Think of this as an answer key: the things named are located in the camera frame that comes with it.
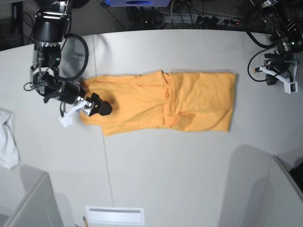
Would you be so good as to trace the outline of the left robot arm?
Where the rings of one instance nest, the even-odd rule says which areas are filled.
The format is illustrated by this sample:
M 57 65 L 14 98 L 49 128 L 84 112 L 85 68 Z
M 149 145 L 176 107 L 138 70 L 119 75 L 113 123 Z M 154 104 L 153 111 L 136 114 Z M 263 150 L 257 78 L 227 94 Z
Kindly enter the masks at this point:
M 255 82 L 275 85 L 278 81 L 284 85 L 288 94 L 298 91 L 296 72 L 299 64 L 296 55 L 303 52 L 303 30 L 291 16 L 290 6 L 295 4 L 287 0 L 263 0 L 253 3 L 253 7 L 243 16 L 243 27 L 249 38 L 263 50 L 256 53 L 248 63 L 249 77 Z M 250 16 L 259 12 L 263 23 L 272 29 L 271 44 L 260 43 L 249 29 Z M 263 65 L 256 67 L 254 73 L 265 73 L 265 79 L 256 79 L 250 73 L 251 62 L 264 54 Z

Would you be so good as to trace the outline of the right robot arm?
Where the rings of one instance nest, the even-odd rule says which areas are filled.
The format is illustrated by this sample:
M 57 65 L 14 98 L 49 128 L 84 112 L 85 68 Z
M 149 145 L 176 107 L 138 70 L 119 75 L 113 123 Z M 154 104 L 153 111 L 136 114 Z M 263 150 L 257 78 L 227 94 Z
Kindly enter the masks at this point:
M 70 32 L 72 9 L 86 5 L 81 0 L 35 0 L 35 22 L 33 25 L 34 55 L 30 67 L 30 90 L 35 90 L 48 103 L 56 99 L 61 103 L 75 105 L 87 116 L 109 115 L 112 106 L 93 93 L 86 96 L 80 86 L 80 76 L 85 71 L 89 60 L 89 49 L 86 41 L 79 35 Z M 79 72 L 72 77 L 61 77 L 63 44 L 68 38 L 79 40 L 84 47 L 84 63 Z

